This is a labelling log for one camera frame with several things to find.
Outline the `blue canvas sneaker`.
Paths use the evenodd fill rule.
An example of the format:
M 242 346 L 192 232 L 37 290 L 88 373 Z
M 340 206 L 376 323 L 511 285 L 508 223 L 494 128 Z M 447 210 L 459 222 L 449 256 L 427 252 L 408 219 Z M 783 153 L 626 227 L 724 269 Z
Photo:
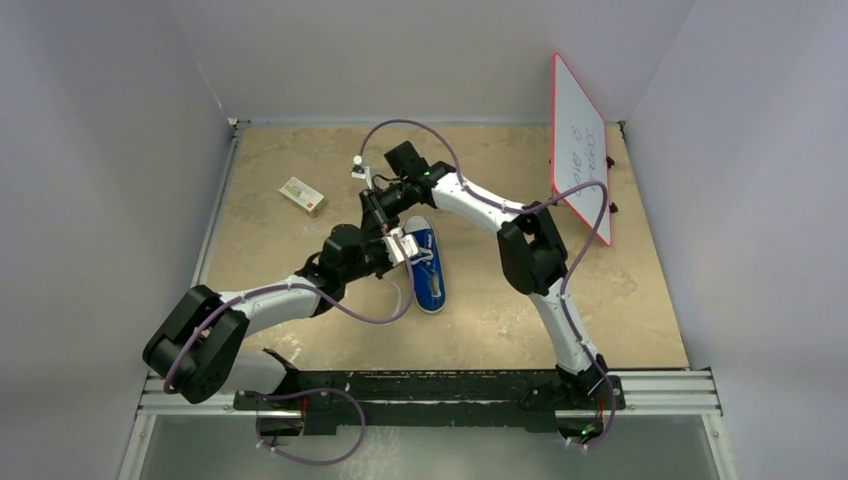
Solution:
M 415 302 L 425 313 L 439 313 L 446 304 L 447 294 L 435 229 L 423 216 L 409 217 L 403 228 L 419 247 L 419 253 L 411 259 Z

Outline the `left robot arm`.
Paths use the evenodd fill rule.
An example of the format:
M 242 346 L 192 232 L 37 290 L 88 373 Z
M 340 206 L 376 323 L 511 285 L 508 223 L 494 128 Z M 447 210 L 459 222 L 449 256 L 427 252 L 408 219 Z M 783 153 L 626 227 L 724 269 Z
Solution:
M 259 392 L 272 408 L 297 399 L 293 365 L 273 351 L 243 350 L 246 337 L 291 320 L 340 309 L 348 284 L 409 267 L 419 246 L 395 228 L 375 238 L 342 224 L 304 266 L 276 283 L 235 292 L 199 284 L 178 301 L 143 349 L 144 363 L 161 375 L 163 390 L 191 404 L 220 391 Z

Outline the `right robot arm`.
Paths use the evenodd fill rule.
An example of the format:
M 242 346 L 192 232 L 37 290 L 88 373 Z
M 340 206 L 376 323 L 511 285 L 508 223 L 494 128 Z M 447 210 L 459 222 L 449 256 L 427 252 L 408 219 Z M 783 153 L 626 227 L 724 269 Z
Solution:
M 468 180 L 457 164 L 429 164 L 405 141 L 385 154 L 395 178 L 385 188 L 355 156 L 352 174 L 365 180 L 359 194 L 361 228 L 387 238 L 390 246 L 401 213 L 423 204 L 460 216 L 497 241 L 500 265 L 510 286 L 536 308 L 554 349 L 564 399 L 576 407 L 590 402 L 610 411 L 623 407 L 603 355 L 583 326 L 570 294 L 578 263 L 567 250 L 548 202 L 530 205 L 499 197 Z

